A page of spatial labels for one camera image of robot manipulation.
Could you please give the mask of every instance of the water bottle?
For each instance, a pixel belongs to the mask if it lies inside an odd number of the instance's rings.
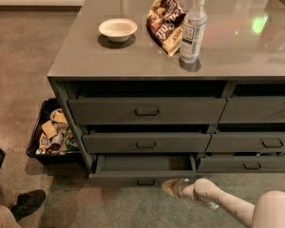
[[[203,31],[207,22],[204,1],[193,0],[192,8],[184,17],[180,58],[187,64],[195,63],[199,58]]]

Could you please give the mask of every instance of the snack bag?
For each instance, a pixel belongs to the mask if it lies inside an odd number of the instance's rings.
[[[169,56],[180,48],[184,16],[178,0],[155,0],[147,15],[149,33]]]

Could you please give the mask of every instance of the black shoe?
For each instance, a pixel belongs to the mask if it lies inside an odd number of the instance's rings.
[[[10,209],[16,221],[34,213],[45,201],[44,190],[34,190],[18,196],[17,203]]]

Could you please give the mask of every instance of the gray carpet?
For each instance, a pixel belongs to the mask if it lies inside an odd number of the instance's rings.
[[[0,178],[20,191],[45,189],[47,200],[19,221],[23,228],[242,227],[222,209],[211,211],[168,197],[160,188],[99,188],[79,163],[43,165],[27,156],[44,99],[54,96],[47,74],[76,12],[0,11]],[[220,188],[256,203],[285,191],[285,174],[213,174]]]

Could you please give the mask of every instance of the open drawer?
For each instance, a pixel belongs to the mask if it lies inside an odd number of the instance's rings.
[[[160,186],[169,179],[195,175],[191,155],[99,155],[90,177],[101,186]]]

